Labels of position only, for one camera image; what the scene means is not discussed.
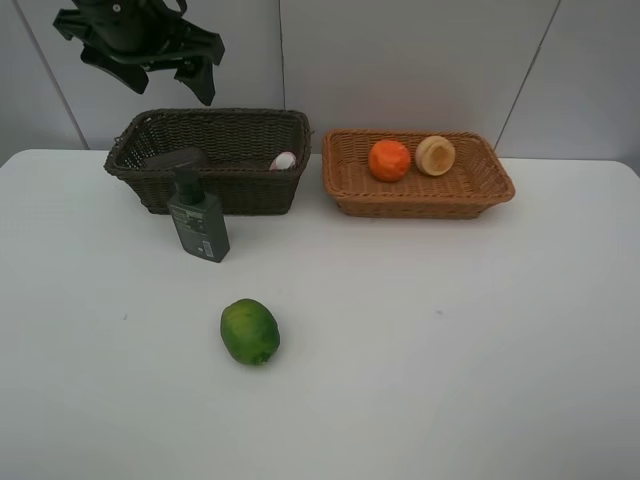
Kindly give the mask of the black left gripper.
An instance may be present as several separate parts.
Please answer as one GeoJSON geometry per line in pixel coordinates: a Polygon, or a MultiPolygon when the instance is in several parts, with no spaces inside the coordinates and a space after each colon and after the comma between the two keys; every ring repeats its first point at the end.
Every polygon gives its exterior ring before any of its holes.
{"type": "Polygon", "coordinates": [[[137,94],[149,83],[145,71],[176,68],[174,79],[205,106],[216,90],[213,64],[225,53],[221,36],[184,18],[188,3],[175,9],[165,1],[76,1],[61,9],[54,28],[68,41],[83,45],[80,59],[137,94]]]}

